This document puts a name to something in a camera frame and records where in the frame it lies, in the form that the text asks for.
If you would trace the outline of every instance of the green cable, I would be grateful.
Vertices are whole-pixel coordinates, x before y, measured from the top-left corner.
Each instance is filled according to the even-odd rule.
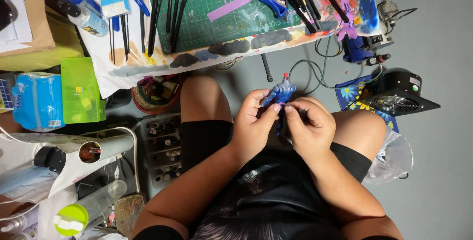
[[[346,88],[350,88],[350,87],[352,87],[352,86],[354,85],[354,84],[352,84],[352,85],[349,85],[349,86],[336,88],[336,87],[330,87],[330,86],[327,85],[327,83],[325,83],[325,70],[326,70],[326,68],[327,68],[327,59],[328,59],[328,50],[329,50],[329,47],[330,47],[330,38],[331,38],[331,36],[328,37],[327,51],[325,52],[325,60],[323,61],[323,70],[319,67],[319,65],[318,65],[316,62],[314,62],[314,61],[312,61],[312,60],[302,59],[302,60],[299,60],[299,62],[295,63],[295,64],[292,66],[291,71],[289,71],[289,82],[290,82],[290,80],[291,80],[291,74],[292,74],[292,71],[294,70],[294,68],[297,67],[298,64],[300,64],[300,63],[305,63],[305,62],[307,62],[307,63],[314,64],[314,65],[319,69],[319,72],[320,72],[320,74],[322,75],[322,77],[321,77],[320,80],[319,80],[319,84],[317,85],[317,87],[316,87],[315,89],[313,89],[313,90],[311,90],[310,92],[307,92],[307,93],[302,93],[302,94],[295,93],[296,95],[301,95],[301,96],[309,95],[309,94],[311,94],[312,92],[315,92],[315,91],[320,87],[320,85],[323,85],[324,87],[326,87],[326,88],[328,88],[328,89],[332,89],[332,90],[346,89]],[[370,79],[370,80],[368,80],[368,81],[363,81],[363,82],[361,82],[361,83],[359,83],[359,84],[367,84],[367,83],[373,82],[374,80],[376,80],[377,78],[379,78],[379,77],[381,76],[381,74],[383,73],[383,66],[382,66],[381,64],[379,64],[379,69],[380,69],[379,74],[378,74],[376,77],[374,77],[374,78],[372,78],[372,79]]]

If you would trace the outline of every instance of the green plastic box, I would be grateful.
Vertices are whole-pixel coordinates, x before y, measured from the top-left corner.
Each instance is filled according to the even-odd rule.
[[[106,119],[90,57],[61,59],[62,109],[65,124],[90,123]]]

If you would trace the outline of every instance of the brown paper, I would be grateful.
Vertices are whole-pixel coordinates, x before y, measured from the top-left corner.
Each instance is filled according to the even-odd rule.
[[[23,44],[31,47],[0,53],[0,57],[46,51],[55,47],[48,21],[46,19],[44,0],[25,0],[25,7],[27,9],[28,21],[33,40]]]

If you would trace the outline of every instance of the blue action figure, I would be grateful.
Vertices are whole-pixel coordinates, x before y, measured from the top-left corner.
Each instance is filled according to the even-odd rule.
[[[289,83],[288,76],[289,74],[284,73],[284,78],[282,79],[282,82],[276,85],[272,89],[271,93],[263,99],[261,107],[268,105],[272,101],[272,99],[275,99],[275,103],[278,103],[281,106],[287,103],[292,93],[296,91],[296,86],[292,83]],[[282,127],[284,126],[283,118],[285,114],[286,113],[284,112],[284,109],[281,109],[279,111],[279,123],[278,127],[276,128],[276,135],[279,135]]]

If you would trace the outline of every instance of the flower-patterned mat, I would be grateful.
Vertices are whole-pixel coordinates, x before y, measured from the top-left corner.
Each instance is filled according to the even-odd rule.
[[[347,81],[342,84],[335,85],[336,88],[353,85],[352,87],[349,87],[346,89],[335,90],[335,93],[337,94],[338,102],[340,104],[340,108],[342,111],[356,110],[356,109],[365,109],[365,110],[371,111],[381,116],[386,122],[386,125],[389,126],[391,129],[393,129],[394,132],[399,133],[396,117],[390,116],[388,114],[375,110],[371,108],[370,106],[357,101],[360,95],[368,92],[368,90],[365,88],[365,85],[361,83],[363,81],[370,80],[373,77],[374,75],[368,75],[368,76],[364,76],[364,77],[360,77],[354,80]]]

